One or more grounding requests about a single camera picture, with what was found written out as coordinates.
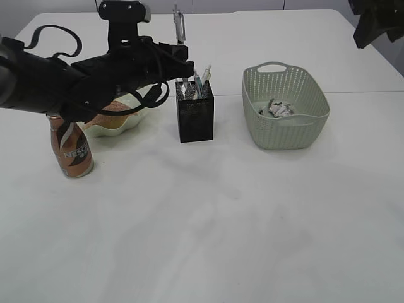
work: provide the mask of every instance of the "marker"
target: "marker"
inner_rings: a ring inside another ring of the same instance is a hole
[[[205,83],[206,81],[210,80],[210,69],[211,69],[212,65],[209,65],[208,68],[205,69],[205,73],[202,76],[202,87],[205,87]]]
[[[203,87],[202,87],[201,77],[198,76],[198,73],[196,71],[195,71],[194,78],[195,78],[196,93],[198,94],[198,98],[202,99]]]

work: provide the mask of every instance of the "pen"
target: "pen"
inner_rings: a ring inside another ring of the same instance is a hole
[[[186,40],[185,19],[184,19],[184,15],[178,9],[177,4],[174,5],[173,15],[174,15],[175,32],[177,34],[178,45],[184,45],[185,40]],[[182,82],[184,83],[185,89],[187,89],[188,85],[189,85],[188,79],[183,78]]]

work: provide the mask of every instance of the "basket handle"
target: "basket handle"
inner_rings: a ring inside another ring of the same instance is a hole
[[[285,71],[258,71],[259,68],[262,68],[264,66],[270,66],[270,65],[283,66],[284,68],[286,68],[286,70],[291,68],[291,66],[288,64],[285,64],[282,62],[271,61],[271,62],[266,62],[266,63],[260,64],[260,65],[257,65],[251,69],[256,71],[257,73],[261,73],[261,74],[273,74],[273,73],[284,73],[285,72]]]

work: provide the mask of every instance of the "bottle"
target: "bottle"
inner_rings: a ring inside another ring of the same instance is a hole
[[[53,152],[63,173],[79,178],[91,172],[93,156],[87,138],[77,123],[66,122],[59,116],[48,116]]]

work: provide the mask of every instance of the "robotic arm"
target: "robotic arm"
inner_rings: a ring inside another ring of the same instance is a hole
[[[138,1],[103,1],[99,15],[109,21],[106,55],[68,65],[59,56],[75,57],[81,51],[80,38],[67,28],[44,25],[36,29],[29,46],[3,38],[0,43],[0,107],[61,116],[69,122],[88,122],[97,114],[125,116],[142,108],[157,107],[169,96],[167,81],[188,78],[194,63],[187,62],[183,45],[156,44],[151,37],[138,35],[138,23],[150,22],[150,9]],[[74,54],[57,53],[42,58],[25,52],[34,48],[40,32],[55,27],[77,41]],[[136,91],[146,85],[144,98]],[[167,86],[163,97],[162,85]],[[123,112],[102,110],[122,92],[141,103]]]

